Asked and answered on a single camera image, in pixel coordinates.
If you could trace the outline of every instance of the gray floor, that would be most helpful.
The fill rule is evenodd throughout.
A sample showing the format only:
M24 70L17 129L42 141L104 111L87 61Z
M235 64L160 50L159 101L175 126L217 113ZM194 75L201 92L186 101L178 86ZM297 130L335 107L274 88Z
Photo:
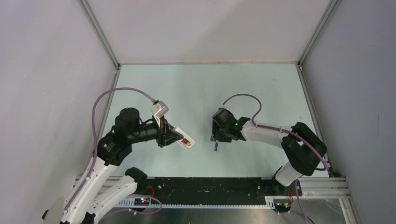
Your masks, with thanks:
M345 224L337 199L303 200L303 208L316 224ZM300 211L298 204L292 210ZM270 209L163 209L153 215L121 212L103 219L99 224L305 224L295 214L278 216Z

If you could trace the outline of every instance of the white tabletop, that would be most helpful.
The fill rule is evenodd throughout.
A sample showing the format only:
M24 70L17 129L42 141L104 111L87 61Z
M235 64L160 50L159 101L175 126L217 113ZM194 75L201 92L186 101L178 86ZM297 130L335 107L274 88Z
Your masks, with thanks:
M177 143L160 148L153 141L132 145L132 153L113 175L137 167L148 176L271 177L288 160L282 149L261 142L210 142L212 115L229 96L248 93L263 109L256 121L273 125L306 123L314 130L303 88L294 64L124 65L117 87L133 87L162 100L165 118L179 126L196 144L185 150ZM152 103L133 91L115 92L104 135L125 107L135 107L143 120L151 118ZM249 97L227 103L235 117L252 117L259 108ZM315 171L314 177L328 177Z

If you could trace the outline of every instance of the white eraser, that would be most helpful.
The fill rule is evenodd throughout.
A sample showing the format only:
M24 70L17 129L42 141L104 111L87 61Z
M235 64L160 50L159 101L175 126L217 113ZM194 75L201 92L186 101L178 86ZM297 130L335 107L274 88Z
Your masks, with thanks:
M173 130L183 135L183 139L177 141L179 145L183 146L183 148L189 149L195 144L194 139L188 136L182 129L180 129L180 127L175 127Z

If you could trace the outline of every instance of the white wall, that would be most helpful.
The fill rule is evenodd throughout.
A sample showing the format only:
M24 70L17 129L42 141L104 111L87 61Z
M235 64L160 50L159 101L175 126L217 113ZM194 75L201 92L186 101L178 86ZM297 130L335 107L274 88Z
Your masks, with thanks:
M396 2L342 1L303 70L363 223L394 223Z
M90 0L121 63L299 60L329 0Z
M2 1L0 33L0 223L40 223L86 165L115 70L76 0Z

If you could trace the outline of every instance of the gray wall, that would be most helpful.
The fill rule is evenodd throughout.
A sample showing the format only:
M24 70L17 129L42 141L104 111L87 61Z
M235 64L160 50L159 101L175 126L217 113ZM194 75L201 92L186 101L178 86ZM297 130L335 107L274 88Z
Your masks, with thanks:
M342 1L303 65L363 223L394 223L396 1Z
M41 223L86 165L115 69L76 0L1 1L0 33L0 223Z

